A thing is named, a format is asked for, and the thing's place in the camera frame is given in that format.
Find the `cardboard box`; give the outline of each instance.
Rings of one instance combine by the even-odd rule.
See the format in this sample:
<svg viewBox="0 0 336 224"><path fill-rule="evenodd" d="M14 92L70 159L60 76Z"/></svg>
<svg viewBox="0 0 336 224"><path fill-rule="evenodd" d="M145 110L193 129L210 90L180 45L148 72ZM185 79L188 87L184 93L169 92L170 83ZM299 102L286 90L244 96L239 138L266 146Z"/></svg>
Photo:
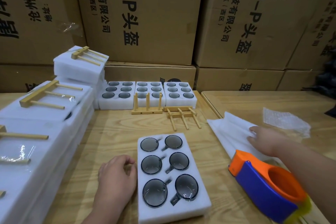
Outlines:
<svg viewBox="0 0 336 224"><path fill-rule="evenodd" d="M320 0L205 0L199 67L282 70Z"/></svg>
<svg viewBox="0 0 336 224"><path fill-rule="evenodd" d="M321 71L286 70L279 87L279 91L299 91L302 88L313 86L317 75Z"/></svg>
<svg viewBox="0 0 336 224"><path fill-rule="evenodd" d="M53 64L86 45L78 0L0 0L0 19L0 63Z"/></svg>
<svg viewBox="0 0 336 224"><path fill-rule="evenodd" d="M196 67L196 90L276 90L283 71Z"/></svg>
<svg viewBox="0 0 336 224"><path fill-rule="evenodd" d="M188 82L194 86L194 66L160 65L128 62L107 62L107 81Z"/></svg>
<svg viewBox="0 0 336 224"><path fill-rule="evenodd" d="M54 78L53 66L0 65L0 93L28 92Z"/></svg>
<svg viewBox="0 0 336 224"><path fill-rule="evenodd" d="M201 0L79 0L88 45L110 60L191 65Z"/></svg>
<svg viewBox="0 0 336 224"><path fill-rule="evenodd" d="M288 69L323 70L336 47L336 0L321 0L289 61Z"/></svg>

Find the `bubble wrap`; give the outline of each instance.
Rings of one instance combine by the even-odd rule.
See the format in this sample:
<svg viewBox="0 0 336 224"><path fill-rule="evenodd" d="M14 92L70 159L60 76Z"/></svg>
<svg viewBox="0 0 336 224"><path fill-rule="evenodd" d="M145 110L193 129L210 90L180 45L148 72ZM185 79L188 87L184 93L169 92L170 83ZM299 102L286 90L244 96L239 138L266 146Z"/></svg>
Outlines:
<svg viewBox="0 0 336 224"><path fill-rule="evenodd" d="M283 129L292 129L302 134L304 138L310 137L310 125L290 112L277 112L264 107L264 123Z"/></svg>

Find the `hand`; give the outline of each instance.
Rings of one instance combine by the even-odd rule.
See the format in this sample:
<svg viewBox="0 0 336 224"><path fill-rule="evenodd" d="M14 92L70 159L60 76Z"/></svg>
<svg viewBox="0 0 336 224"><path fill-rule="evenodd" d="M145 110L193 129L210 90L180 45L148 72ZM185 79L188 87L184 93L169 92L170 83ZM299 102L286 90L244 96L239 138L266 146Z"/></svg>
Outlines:
<svg viewBox="0 0 336 224"><path fill-rule="evenodd" d="M127 164L132 165L129 174L124 170ZM137 187L135 160L128 155L120 155L103 163L99 169L98 182L93 212L114 212L120 215Z"/></svg>
<svg viewBox="0 0 336 224"><path fill-rule="evenodd" d="M288 140L288 138L270 128L250 127L250 131L255 132L257 137L247 137L247 140L254 148L270 157L277 157L277 148Z"/></svg>

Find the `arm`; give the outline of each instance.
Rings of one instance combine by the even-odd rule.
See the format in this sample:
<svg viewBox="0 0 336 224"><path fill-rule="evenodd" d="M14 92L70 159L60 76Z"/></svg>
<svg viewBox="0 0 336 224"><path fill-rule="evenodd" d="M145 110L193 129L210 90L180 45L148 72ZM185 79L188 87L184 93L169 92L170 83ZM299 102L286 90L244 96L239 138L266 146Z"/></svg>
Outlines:
<svg viewBox="0 0 336 224"><path fill-rule="evenodd" d="M131 164L129 174L124 165ZM116 224L137 187L137 167L130 156L121 155L103 163L91 213L82 224Z"/></svg>
<svg viewBox="0 0 336 224"><path fill-rule="evenodd" d="M279 158L293 173L330 223L336 223L336 161L286 136L263 127L251 127L248 141L261 153Z"/></svg>

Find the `right hand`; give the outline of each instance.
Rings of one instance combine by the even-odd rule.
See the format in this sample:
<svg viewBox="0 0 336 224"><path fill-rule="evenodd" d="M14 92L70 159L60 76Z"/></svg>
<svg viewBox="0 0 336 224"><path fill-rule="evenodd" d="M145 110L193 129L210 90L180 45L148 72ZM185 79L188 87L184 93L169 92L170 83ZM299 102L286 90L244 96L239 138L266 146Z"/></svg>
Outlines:
<svg viewBox="0 0 336 224"><path fill-rule="evenodd" d="M250 127L250 131L257 134L254 137L247 137L247 140L254 148L262 154L277 157L277 148L288 140L288 138L270 128L263 128L259 126Z"/></svg>

